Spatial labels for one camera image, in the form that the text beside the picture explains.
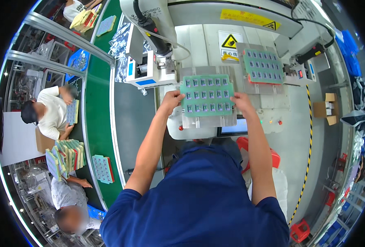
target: black cap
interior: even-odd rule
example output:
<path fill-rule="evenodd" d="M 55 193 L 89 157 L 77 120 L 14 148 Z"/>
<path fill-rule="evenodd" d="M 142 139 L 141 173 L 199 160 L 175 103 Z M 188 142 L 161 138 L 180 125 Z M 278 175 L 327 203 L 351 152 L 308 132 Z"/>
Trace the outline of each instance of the black cap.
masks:
<path fill-rule="evenodd" d="M 22 112 L 20 113 L 20 117 L 27 124 L 32 123 L 32 122 L 35 122 L 36 124 L 38 124 L 37 113 L 34 110 L 33 102 L 31 100 L 28 100 L 23 104 L 23 109 L 22 109 Z"/>

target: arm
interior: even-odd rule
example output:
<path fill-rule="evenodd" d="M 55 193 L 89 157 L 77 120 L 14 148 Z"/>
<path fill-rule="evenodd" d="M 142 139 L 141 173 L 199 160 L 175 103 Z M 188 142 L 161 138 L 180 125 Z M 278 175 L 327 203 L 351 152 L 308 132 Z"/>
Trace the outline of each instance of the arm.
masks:
<path fill-rule="evenodd" d="M 89 2 L 88 4 L 85 5 L 85 7 L 89 8 L 89 6 L 91 6 L 94 2 L 96 2 L 96 0 Z"/>
<path fill-rule="evenodd" d="M 81 179 L 81 178 L 77 178 L 74 176 L 69 176 L 68 179 L 66 179 L 67 182 L 73 182 L 73 183 L 77 183 L 79 185 L 81 185 L 84 188 L 93 188 L 92 185 L 86 180 L 86 179 Z"/>
<path fill-rule="evenodd" d="M 65 129 L 64 134 L 61 135 L 60 132 L 58 131 L 59 132 L 59 140 L 61 140 L 61 141 L 66 140 L 69 137 L 72 129 L 74 128 L 74 126 L 75 126 L 75 124 L 69 126 L 69 123 L 66 123 L 66 127 L 64 128 Z"/>
<path fill-rule="evenodd" d="M 87 5 L 85 5 L 87 7 L 88 10 L 96 7 L 97 5 L 99 5 L 99 3 L 101 3 L 102 0 L 95 0 L 95 1 L 92 1 L 93 3 L 88 3 L 87 5 L 89 5 L 89 7 L 87 7 Z"/>
<path fill-rule="evenodd" d="M 144 141 L 141 143 L 136 157 L 136 166 L 125 189 L 132 189 L 144 195 L 150 188 L 156 166 L 162 152 L 163 137 L 165 135 L 167 118 L 185 97 L 180 91 L 167 92 Z"/>
<path fill-rule="evenodd" d="M 276 197 L 272 177 L 272 155 L 264 130 L 247 94 L 236 92 L 231 97 L 247 121 L 248 154 L 252 177 L 252 203 L 257 205 L 266 197 Z"/>

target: man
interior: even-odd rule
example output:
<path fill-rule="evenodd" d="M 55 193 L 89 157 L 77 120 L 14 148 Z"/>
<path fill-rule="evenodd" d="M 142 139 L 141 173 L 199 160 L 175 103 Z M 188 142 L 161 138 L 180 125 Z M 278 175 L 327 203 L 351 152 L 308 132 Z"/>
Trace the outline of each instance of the man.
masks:
<path fill-rule="evenodd" d="M 62 181 L 52 178 L 51 194 L 57 209 L 55 221 L 68 234 L 82 235 L 86 229 L 99 229 L 101 224 L 101 220 L 89 217 L 87 197 L 82 187 L 92 188 L 86 179 L 72 175 Z"/>
<path fill-rule="evenodd" d="M 185 97 L 167 92 L 100 233 L 116 246 L 287 246 L 289 229 L 276 199 L 272 157 L 248 96 L 231 97 L 247 121 L 252 200 L 235 155 L 220 145 L 181 151 L 165 179 L 149 190 L 168 116 Z"/>
<path fill-rule="evenodd" d="M 74 128 L 74 124 L 69 126 L 66 122 L 67 105 L 72 103 L 75 96 L 76 88 L 69 84 L 43 89 L 37 101 L 28 100 L 23 104 L 20 116 L 26 124 L 38 125 L 44 136 L 53 140 L 66 140 Z"/>
<path fill-rule="evenodd" d="M 102 0 L 93 0 L 90 3 L 84 5 L 78 0 L 67 0 L 66 6 L 63 10 L 63 16 L 69 21 L 72 22 L 74 17 L 76 17 L 82 10 L 84 9 L 92 9 L 99 5 Z"/>

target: cardboard box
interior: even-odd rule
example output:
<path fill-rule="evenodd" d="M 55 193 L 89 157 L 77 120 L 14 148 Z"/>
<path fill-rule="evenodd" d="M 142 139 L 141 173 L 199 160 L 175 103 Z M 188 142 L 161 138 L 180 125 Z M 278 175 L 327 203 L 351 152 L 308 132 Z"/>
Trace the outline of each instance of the cardboard box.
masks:
<path fill-rule="evenodd" d="M 333 104 L 334 109 L 327 109 L 327 102 Z M 327 114 L 327 110 L 331 110 L 331 115 Z M 339 122 L 339 107 L 337 102 L 337 95 L 334 93 L 326 93 L 325 101 L 313 103 L 314 117 L 326 118 L 329 125 L 334 125 Z"/>
<path fill-rule="evenodd" d="M 44 136 L 38 127 L 35 128 L 35 138 L 36 138 L 36 142 L 37 142 L 37 151 L 39 151 L 41 153 L 45 153 L 45 150 L 47 148 L 52 150 L 52 148 L 55 145 L 55 140 Z"/>

